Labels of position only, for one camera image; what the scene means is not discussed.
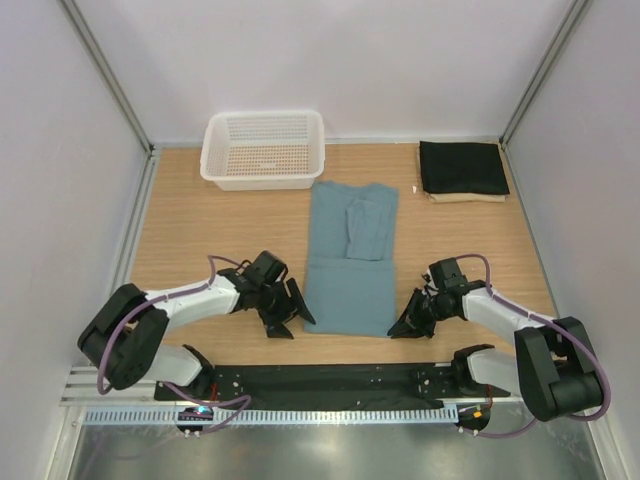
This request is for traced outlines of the teal blue t-shirt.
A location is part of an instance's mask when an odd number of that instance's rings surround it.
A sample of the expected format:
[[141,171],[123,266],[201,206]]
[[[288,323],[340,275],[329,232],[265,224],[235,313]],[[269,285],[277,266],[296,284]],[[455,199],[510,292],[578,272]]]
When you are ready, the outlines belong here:
[[398,190],[319,182],[311,191],[305,302],[311,334],[385,338],[396,321]]

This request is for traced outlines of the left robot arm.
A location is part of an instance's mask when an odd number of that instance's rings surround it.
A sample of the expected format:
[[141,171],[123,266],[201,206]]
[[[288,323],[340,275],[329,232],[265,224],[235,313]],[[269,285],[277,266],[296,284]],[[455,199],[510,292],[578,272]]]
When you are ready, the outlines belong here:
[[210,317],[253,310],[267,337],[289,339],[287,324],[315,319],[287,265],[269,251],[254,260],[228,260],[224,269],[208,258],[210,276],[165,290],[118,287],[80,334],[77,346],[98,369],[97,390],[106,395],[142,380],[156,383],[156,398],[210,400],[214,366],[194,347],[168,346],[167,334]]

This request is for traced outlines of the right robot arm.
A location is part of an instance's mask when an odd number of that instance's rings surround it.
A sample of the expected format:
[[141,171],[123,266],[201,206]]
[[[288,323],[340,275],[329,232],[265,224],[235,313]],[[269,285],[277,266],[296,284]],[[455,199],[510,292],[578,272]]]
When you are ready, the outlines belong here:
[[580,320],[553,319],[507,299],[489,276],[468,279],[456,257],[431,264],[423,278],[424,286],[413,292],[389,337],[431,338],[438,323],[458,317],[492,331],[514,349],[507,354],[482,344],[457,351],[450,381],[459,394],[496,387],[520,397],[543,422],[594,421],[608,411],[611,387]]

